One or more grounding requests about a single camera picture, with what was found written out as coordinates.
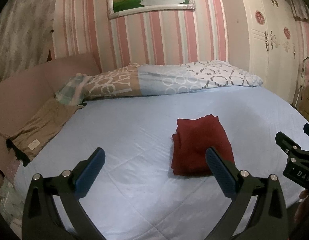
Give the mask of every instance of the pink headboard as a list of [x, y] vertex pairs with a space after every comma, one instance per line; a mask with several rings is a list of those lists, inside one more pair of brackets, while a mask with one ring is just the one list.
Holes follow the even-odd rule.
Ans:
[[13, 150], [8, 151], [6, 137], [21, 129], [77, 73], [100, 74], [92, 54], [49, 61], [0, 83], [0, 169], [11, 182], [20, 161]]

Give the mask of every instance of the striped wallpaper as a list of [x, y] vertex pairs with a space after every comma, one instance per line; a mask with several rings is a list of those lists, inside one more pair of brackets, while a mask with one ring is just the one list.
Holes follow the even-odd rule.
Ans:
[[103, 72], [129, 63], [227, 60], [222, 0], [195, 3], [195, 11], [153, 11], [108, 20], [107, 0], [56, 0], [52, 56], [91, 51]]
[[[303, 85], [300, 80], [301, 79], [301, 70], [302, 70], [302, 61], [309, 56], [309, 23], [297, 21], [297, 36], [298, 36], [298, 44], [299, 44], [299, 73], [298, 73], [298, 84], [296, 92], [298, 91], [298, 88], [300, 85]], [[306, 64], [305, 69], [305, 86], [309, 87], [309, 60]], [[307, 89], [303, 89], [302, 96], [305, 96]]]

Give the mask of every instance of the red folded cloth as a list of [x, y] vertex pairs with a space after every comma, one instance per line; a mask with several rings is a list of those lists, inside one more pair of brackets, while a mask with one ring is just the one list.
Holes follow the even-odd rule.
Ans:
[[211, 171], [206, 163], [206, 150], [214, 146], [224, 160], [234, 163], [227, 134], [219, 118], [212, 114], [196, 120], [178, 119], [171, 168], [173, 174], [206, 176]]

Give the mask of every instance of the metal screw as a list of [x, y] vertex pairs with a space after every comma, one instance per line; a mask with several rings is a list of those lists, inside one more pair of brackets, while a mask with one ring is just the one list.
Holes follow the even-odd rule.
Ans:
[[40, 177], [41, 177], [41, 175], [39, 173], [36, 173], [32, 178], [34, 180], [38, 180], [38, 179], [40, 179]]
[[243, 176], [243, 177], [248, 177], [249, 176], [249, 172], [243, 170], [243, 171], [240, 171], [240, 174]]
[[272, 180], [274, 180], [274, 181], [276, 181], [276, 180], [278, 179], [277, 175], [275, 175], [275, 174], [271, 174], [271, 175], [270, 175], [270, 178], [271, 178]]
[[64, 177], [68, 177], [70, 174], [71, 174], [71, 171], [70, 171], [70, 170], [65, 170], [65, 171], [62, 172], [62, 175], [63, 175]]

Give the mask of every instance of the black clamp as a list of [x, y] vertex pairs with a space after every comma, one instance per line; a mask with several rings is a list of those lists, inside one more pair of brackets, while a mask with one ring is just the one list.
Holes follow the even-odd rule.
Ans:
[[[79, 198], [85, 197], [105, 163], [105, 152], [97, 148], [88, 160], [57, 177], [43, 178], [37, 173], [29, 186], [22, 217], [25, 240], [106, 240], [94, 226]], [[52, 195], [60, 196], [78, 236], [67, 232], [61, 222]]]
[[[309, 136], [308, 123], [304, 125], [303, 131]], [[283, 175], [309, 190], [309, 151], [302, 150], [298, 144], [282, 132], [276, 134], [275, 141], [288, 155]]]
[[[205, 240], [287, 240], [288, 217], [278, 177], [253, 177], [223, 160], [211, 147], [206, 161], [224, 195], [232, 199], [230, 206]], [[233, 236], [252, 196], [258, 196], [250, 220], [242, 233]]]

